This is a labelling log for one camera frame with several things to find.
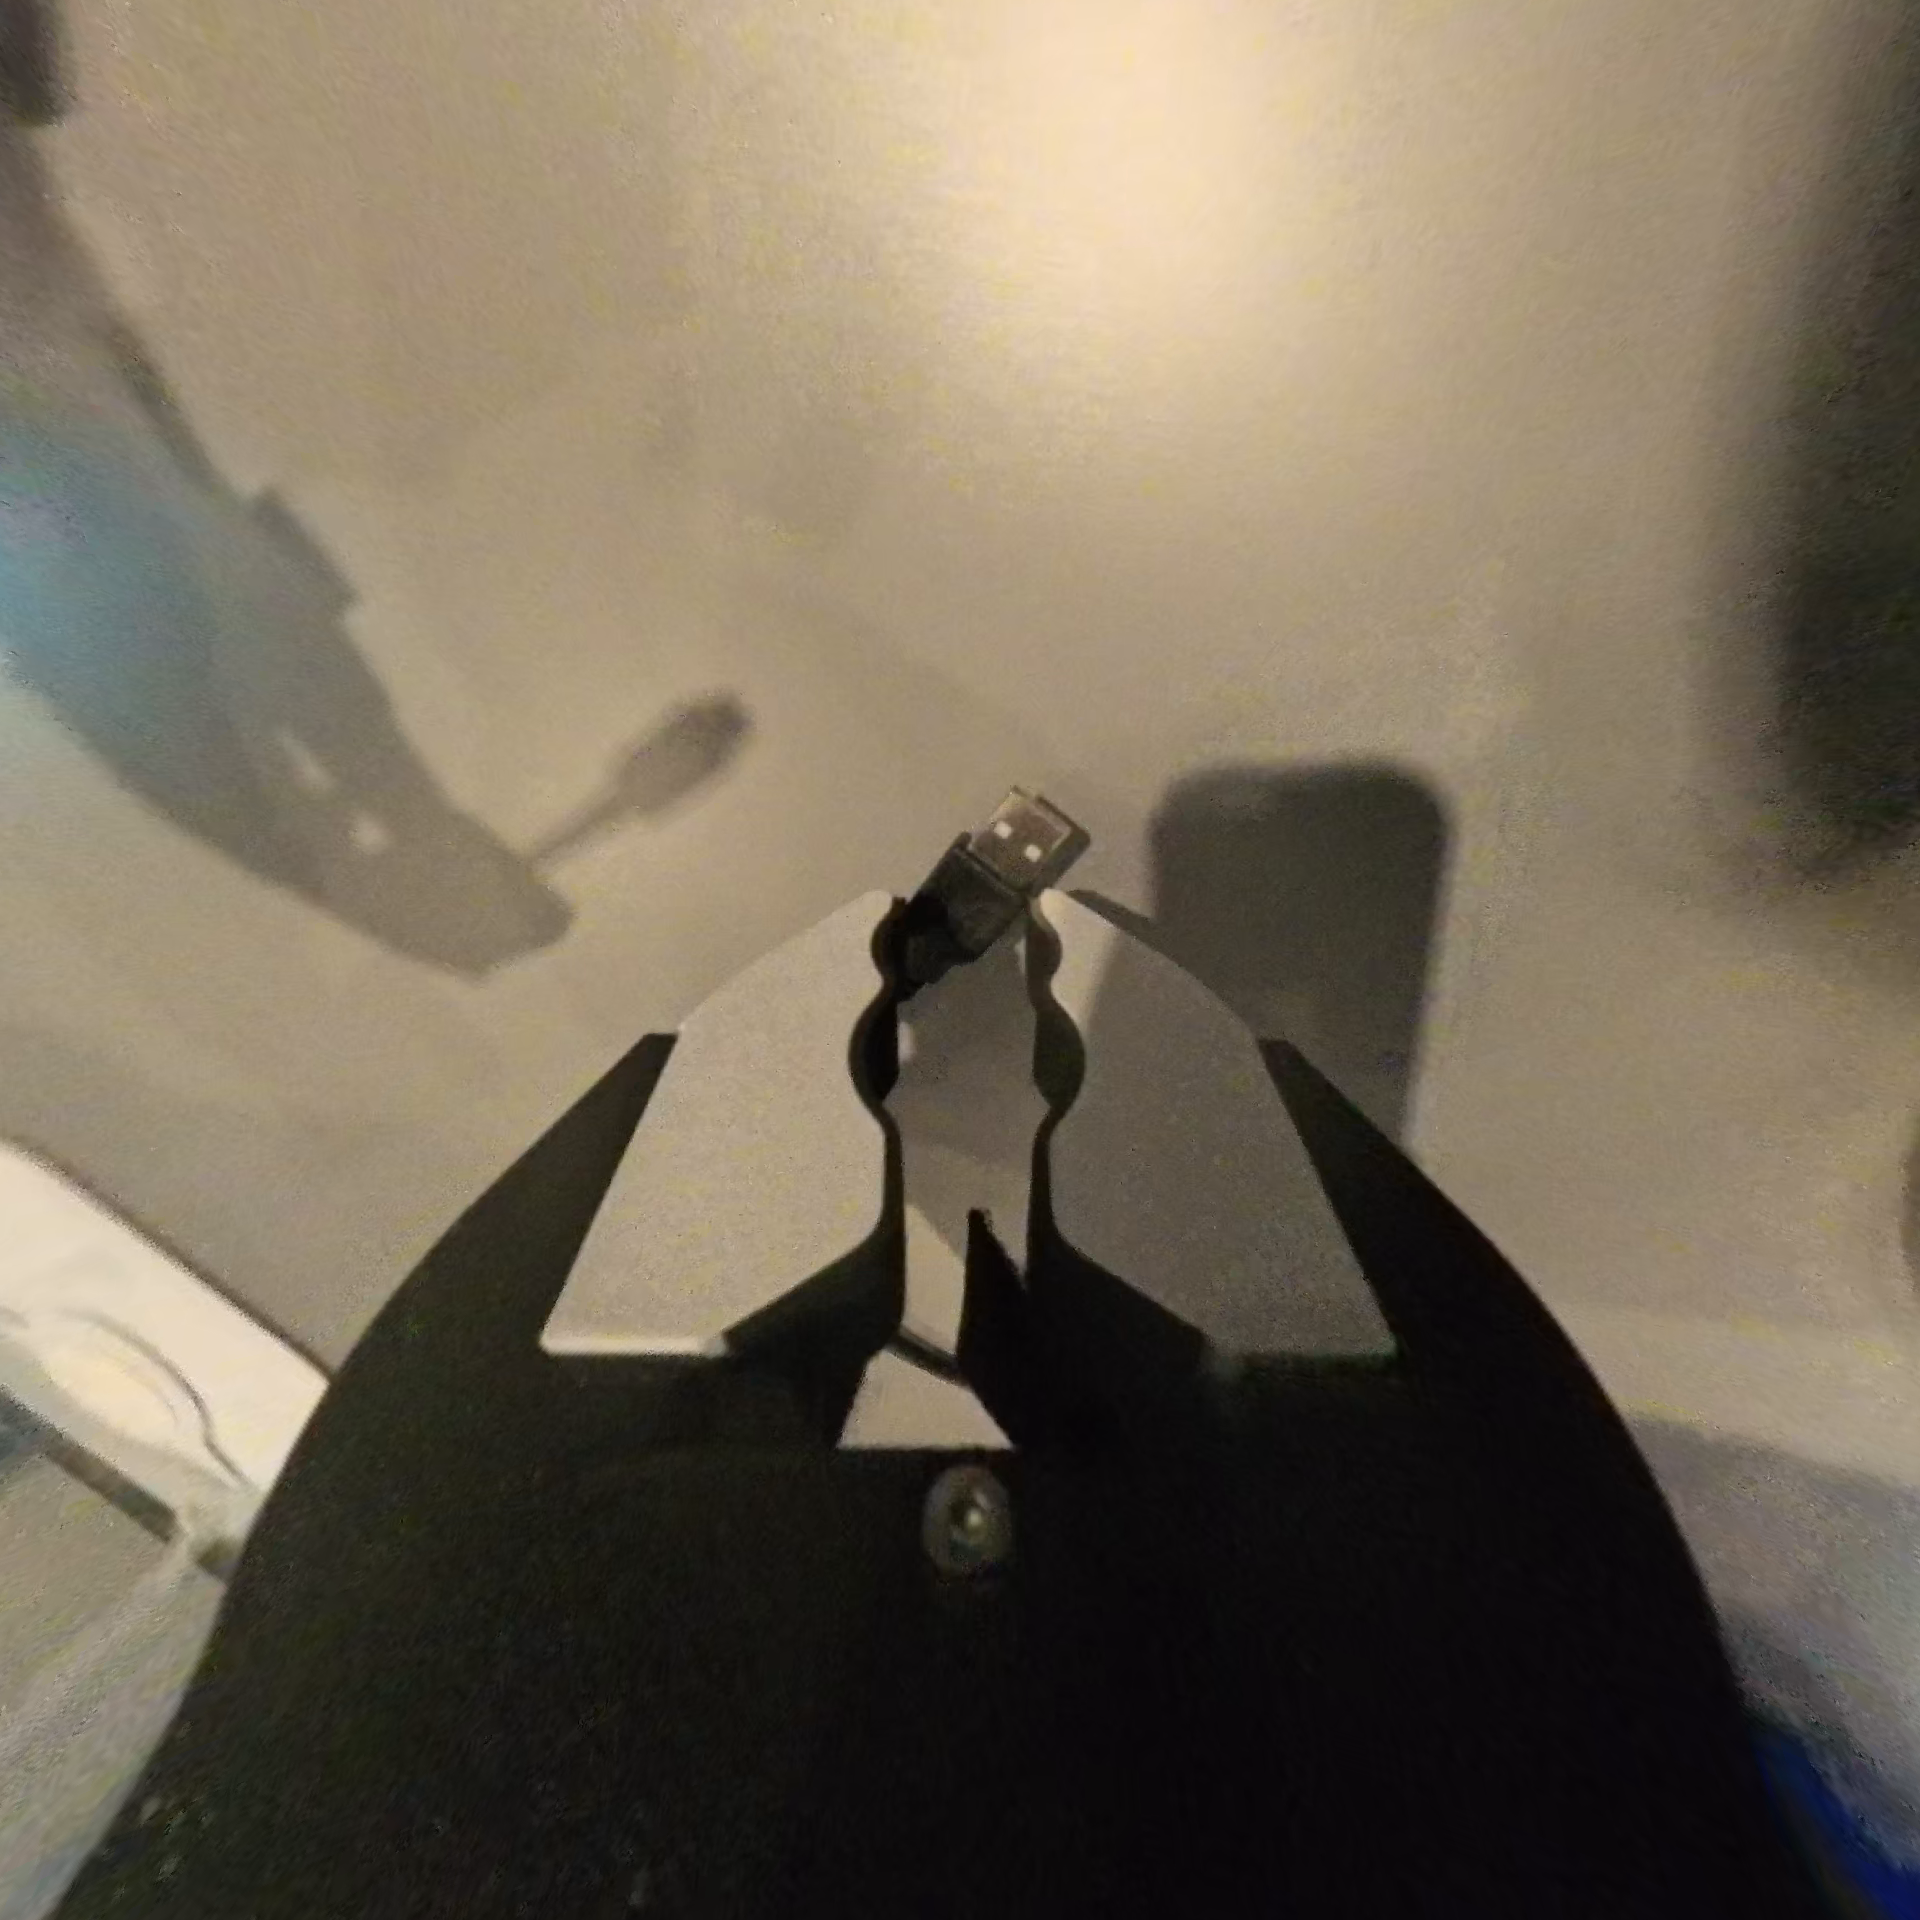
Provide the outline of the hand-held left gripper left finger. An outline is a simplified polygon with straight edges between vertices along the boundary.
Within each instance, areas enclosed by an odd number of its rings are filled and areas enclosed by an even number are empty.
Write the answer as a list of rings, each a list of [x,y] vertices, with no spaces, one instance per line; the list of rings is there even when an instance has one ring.
[[[539,1335],[553,1357],[716,1360],[795,1328],[865,1362],[906,1308],[896,898],[852,896],[682,1021]]]

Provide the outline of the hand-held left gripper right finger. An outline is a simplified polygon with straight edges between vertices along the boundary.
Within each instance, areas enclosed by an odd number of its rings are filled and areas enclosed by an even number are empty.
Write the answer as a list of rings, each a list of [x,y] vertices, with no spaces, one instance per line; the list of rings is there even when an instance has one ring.
[[[1026,933],[1048,1108],[1031,1216],[1236,1360],[1395,1352],[1248,1021],[1099,908]]]

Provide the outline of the white document stand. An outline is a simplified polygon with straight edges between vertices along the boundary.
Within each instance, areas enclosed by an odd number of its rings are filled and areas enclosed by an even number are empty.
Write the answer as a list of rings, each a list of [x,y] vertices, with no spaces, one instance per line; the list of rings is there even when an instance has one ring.
[[[7,1437],[226,1579],[327,1387],[163,1239],[5,1144]]]

